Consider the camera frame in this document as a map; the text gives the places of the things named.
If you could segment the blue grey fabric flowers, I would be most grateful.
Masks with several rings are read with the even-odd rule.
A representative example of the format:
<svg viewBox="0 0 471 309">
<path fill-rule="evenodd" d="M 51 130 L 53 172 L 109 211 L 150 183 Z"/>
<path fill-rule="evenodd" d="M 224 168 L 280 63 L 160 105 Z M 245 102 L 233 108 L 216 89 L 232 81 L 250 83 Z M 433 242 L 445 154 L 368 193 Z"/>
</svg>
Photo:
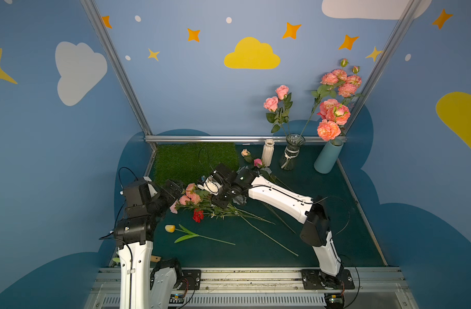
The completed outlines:
<svg viewBox="0 0 471 309">
<path fill-rule="evenodd" d="M 240 173 L 240 172 L 253 172 L 254 170 L 249 167 L 249 166 L 243 166 L 243 167 L 240 167 L 237 171 L 237 173 Z M 237 204 L 237 205 L 246 205 L 247 204 L 247 198 L 248 198 L 248 195 L 247 193 L 241 193 L 238 197 L 235 197 L 232 199 L 232 203 L 233 204 Z M 295 234 L 295 231 L 282 219 L 282 217 L 280 217 L 274 210 L 274 207 L 271 206 L 269 203 L 266 203 L 266 202 L 262 202 L 261 203 L 277 218 L 279 219 L 293 234 Z M 250 225 L 253 229 L 257 230 L 259 233 L 263 234 L 265 237 L 267 238 L 270 238 L 269 235 L 267 235 L 266 233 L 264 233 L 262 230 L 258 229 L 256 226 L 252 225 L 249 221 L 247 221 L 247 224 Z"/>
</svg>

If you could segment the peach rosebud stem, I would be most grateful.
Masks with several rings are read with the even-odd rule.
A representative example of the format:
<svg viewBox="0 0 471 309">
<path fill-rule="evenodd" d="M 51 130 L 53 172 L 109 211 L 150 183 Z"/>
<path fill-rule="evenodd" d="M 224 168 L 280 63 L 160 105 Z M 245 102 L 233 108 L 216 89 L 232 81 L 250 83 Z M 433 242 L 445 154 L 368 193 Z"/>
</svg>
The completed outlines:
<svg viewBox="0 0 471 309">
<path fill-rule="evenodd" d="M 245 162 L 247 162 L 247 166 L 251 167 L 254 171 L 254 165 L 253 165 L 253 160 L 256 159 L 255 157 L 252 156 L 251 152 L 249 152 L 248 149 L 243 149 L 242 152 L 241 152 L 241 155 L 243 157 L 243 159 L 245 160 Z M 259 174 L 258 172 L 256 172 L 259 176 L 262 176 L 264 177 L 266 180 L 268 180 L 269 182 L 273 183 L 273 184 L 277 184 L 277 185 L 281 185 L 283 186 L 285 189 L 287 190 L 291 190 L 291 188 L 289 186 L 287 186 L 280 178 L 278 178 L 277 176 L 275 176 L 272 172 L 271 175 L 268 175 L 268 174 Z"/>
</svg>

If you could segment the magenta rosebud stem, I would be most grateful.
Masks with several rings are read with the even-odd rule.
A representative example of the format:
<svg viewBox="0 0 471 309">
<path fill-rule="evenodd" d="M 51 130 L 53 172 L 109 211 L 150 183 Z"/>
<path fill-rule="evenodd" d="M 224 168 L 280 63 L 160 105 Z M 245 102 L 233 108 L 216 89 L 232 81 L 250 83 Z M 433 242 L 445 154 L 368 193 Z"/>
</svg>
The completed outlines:
<svg viewBox="0 0 471 309">
<path fill-rule="evenodd" d="M 260 158 L 256 158 L 253 160 L 253 165 L 254 165 L 254 169 L 256 172 L 258 172 L 259 174 L 268 174 L 268 175 L 271 175 L 272 174 L 272 170 L 268 167 L 268 166 L 265 166 L 265 164 L 263 163 L 263 161 L 260 159 Z"/>
</svg>

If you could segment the pink flower bouquet pile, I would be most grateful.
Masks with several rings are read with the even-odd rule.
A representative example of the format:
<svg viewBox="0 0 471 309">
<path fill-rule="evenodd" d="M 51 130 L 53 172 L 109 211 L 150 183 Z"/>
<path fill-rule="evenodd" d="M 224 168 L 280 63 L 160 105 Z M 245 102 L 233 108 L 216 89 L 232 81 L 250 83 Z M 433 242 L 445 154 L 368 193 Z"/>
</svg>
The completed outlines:
<svg viewBox="0 0 471 309">
<path fill-rule="evenodd" d="M 212 198 L 212 194 L 210 194 L 208 191 L 199 189 L 196 184 L 189 184 L 186 187 L 186 189 L 183 191 L 183 195 L 181 196 L 181 198 L 178 199 L 175 202 L 175 204 L 170 207 L 170 211 L 173 214 L 178 214 L 179 211 L 191 211 L 193 213 L 195 209 L 201 209 L 204 212 L 204 219 L 215 218 L 215 219 L 224 220 L 225 218 L 240 218 L 246 224 L 247 224 L 247 221 L 249 221 L 249 219 L 262 221 L 268 224 L 273 224 L 273 222 L 268 221 L 267 219 L 264 219 L 261 216 L 245 211 L 242 208 L 236 207 L 233 203 L 229 203 L 226 209 L 222 209 L 221 207 L 214 206 L 212 205 L 211 198 Z M 275 238 L 270 236 L 270 238 L 268 239 L 274 242 L 275 244 L 277 244 L 279 247 L 286 250 L 287 252 L 291 253 L 292 255 L 299 257 L 298 253 L 293 252 L 288 247 L 278 242 Z"/>
</svg>

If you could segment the red flower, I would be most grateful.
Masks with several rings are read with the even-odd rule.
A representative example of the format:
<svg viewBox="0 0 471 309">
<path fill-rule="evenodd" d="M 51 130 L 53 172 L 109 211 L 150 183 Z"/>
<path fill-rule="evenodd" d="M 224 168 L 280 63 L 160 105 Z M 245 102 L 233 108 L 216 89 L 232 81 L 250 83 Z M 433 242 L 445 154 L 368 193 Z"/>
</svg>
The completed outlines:
<svg viewBox="0 0 471 309">
<path fill-rule="evenodd" d="M 201 209 L 195 209 L 193 211 L 193 220 L 196 223 L 201 223 L 203 219 L 204 219 L 204 212 Z"/>
</svg>

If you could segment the single pink rose stem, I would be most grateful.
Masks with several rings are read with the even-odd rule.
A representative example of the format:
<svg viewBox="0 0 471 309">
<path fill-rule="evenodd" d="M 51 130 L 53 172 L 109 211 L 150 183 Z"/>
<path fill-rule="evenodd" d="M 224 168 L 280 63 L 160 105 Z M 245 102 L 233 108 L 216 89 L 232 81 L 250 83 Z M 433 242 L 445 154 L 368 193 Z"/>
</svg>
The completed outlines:
<svg viewBox="0 0 471 309">
<path fill-rule="evenodd" d="M 282 130 L 285 136 L 290 134 L 289 122 L 292 105 L 292 94 L 285 95 L 282 100 L 277 96 L 266 99 L 264 108 L 268 111 L 266 119 L 272 125 L 271 133 Z"/>
</svg>

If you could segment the two-bloom coral rose stem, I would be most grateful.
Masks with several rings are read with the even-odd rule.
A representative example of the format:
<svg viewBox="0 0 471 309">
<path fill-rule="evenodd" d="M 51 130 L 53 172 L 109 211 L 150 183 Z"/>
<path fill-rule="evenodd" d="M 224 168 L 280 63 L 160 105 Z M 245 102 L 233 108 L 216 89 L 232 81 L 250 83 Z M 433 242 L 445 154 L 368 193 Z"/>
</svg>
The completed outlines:
<svg viewBox="0 0 471 309">
<path fill-rule="evenodd" d="M 322 119 L 317 127 L 317 134 L 326 142 L 336 139 L 342 133 L 341 127 L 346 125 L 350 116 L 349 108 L 340 103 L 328 111 L 327 119 Z"/>
</svg>

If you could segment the tall pink spray stem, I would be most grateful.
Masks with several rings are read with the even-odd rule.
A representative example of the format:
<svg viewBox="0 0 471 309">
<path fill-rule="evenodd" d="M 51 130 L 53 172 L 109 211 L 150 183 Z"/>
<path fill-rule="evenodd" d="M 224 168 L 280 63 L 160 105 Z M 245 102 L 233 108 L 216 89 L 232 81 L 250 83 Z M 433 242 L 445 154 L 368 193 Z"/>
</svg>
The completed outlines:
<svg viewBox="0 0 471 309">
<path fill-rule="evenodd" d="M 320 86 L 317 90 L 313 90 L 311 92 L 312 96 L 314 97 L 313 107 L 311 109 L 311 115 L 309 116 L 306 124 L 304 125 L 300 135 L 303 136 L 308 126 L 311 118 L 314 116 L 316 109 L 319 107 L 321 101 L 326 97 L 333 97 L 335 98 L 337 94 L 333 95 L 335 89 L 339 86 L 342 86 L 347 79 L 347 73 L 345 72 L 346 66 L 349 64 L 349 61 L 346 58 L 340 60 L 340 68 L 333 70 L 325 74 L 320 81 Z"/>
</svg>

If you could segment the pink rose spray stem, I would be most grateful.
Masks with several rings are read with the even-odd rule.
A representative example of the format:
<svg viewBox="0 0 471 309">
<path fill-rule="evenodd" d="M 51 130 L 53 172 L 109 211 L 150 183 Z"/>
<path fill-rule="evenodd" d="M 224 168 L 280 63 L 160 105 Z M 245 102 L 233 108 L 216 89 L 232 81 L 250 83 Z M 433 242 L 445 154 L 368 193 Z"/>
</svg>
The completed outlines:
<svg viewBox="0 0 471 309">
<path fill-rule="evenodd" d="M 356 96 L 362 85 L 362 78 L 359 76 L 361 67 L 354 66 L 351 75 L 342 70 L 337 77 L 344 83 L 338 87 L 338 94 L 343 98 L 342 104 L 347 106 Z"/>
</svg>

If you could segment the coral pink rose stem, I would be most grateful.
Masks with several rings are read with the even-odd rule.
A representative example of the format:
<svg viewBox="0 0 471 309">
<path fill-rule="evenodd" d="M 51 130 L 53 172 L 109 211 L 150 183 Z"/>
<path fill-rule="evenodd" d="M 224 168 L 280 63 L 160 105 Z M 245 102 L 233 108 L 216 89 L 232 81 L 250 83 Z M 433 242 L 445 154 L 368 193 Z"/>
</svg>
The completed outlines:
<svg viewBox="0 0 471 309">
<path fill-rule="evenodd" d="M 321 116 L 322 119 L 327 119 L 327 114 L 330 109 L 333 109 L 336 106 L 339 106 L 340 103 L 336 99 L 328 99 L 324 102 L 320 103 L 319 105 L 319 113 L 318 115 Z"/>
</svg>

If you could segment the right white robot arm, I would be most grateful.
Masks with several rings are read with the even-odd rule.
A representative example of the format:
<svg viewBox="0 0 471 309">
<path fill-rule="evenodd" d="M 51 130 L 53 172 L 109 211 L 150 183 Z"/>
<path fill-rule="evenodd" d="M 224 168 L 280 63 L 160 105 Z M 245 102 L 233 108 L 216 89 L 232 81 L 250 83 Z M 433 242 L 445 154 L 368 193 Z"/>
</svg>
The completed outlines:
<svg viewBox="0 0 471 309">
<path fill-rule="evenodd" d="M 224 164 L 219 164 L 199 187 L 212 194 L 212 205 L 224 209 L 234 199 L 246 197 L 287 213 L 302 224 L 300 238 L 313 247 L 321 274 L 327 279 L 337 279 L 342 274 L 344 268 L 322 200 L 293 193 L 272 183 L 260 172 L 251 169 L 236 172 Z"/>
</svg>

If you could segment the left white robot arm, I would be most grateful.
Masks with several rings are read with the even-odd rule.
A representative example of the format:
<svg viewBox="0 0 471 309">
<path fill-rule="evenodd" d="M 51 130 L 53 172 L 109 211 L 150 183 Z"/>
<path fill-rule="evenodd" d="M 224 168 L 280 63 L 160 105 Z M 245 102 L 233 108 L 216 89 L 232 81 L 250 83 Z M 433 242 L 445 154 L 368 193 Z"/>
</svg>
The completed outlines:
<svg viewBox="0 0 471 309">
<path fill-rule="evenodd" d="M 158 220 L 182 196 L 183 185 L 168 180 L 160 187 L 144 178 L 123 189 L 124 218 L 113 231 L 120 259 L 121 308 L 169 307 L 171 292 L 181 283 L 179 261 L 161 261 L 151 269 L 151 256 Z"/>
</svg>

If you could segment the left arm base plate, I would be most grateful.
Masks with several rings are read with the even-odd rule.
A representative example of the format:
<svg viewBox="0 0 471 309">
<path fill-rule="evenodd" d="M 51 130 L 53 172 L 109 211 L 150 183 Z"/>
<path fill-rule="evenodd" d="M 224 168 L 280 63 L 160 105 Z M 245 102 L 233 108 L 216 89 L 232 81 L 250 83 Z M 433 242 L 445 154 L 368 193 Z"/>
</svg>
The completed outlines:
<svg viewBox="0 0 471 309">
<path fill-rule="evenodd" d="M 185 269 L 174 285 L 175 290 L 199 290 L 202 271 L 200 269 Z"/>
</svg>

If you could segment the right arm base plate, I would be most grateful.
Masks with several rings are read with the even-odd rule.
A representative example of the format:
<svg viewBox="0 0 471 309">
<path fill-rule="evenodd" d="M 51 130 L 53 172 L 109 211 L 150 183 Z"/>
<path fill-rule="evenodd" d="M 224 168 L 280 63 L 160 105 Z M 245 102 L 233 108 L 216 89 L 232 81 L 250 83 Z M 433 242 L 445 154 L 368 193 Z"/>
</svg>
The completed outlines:
<svg viewBox="0 0 471 309">
<path fill-rule="evenodd" d="M 341 267 L 336 276 L 325 274 L 320 269 L 302 269 L 302 284 L 305 290 L 354 290 L 355 283 L 349 270 Z"/>
</svg>

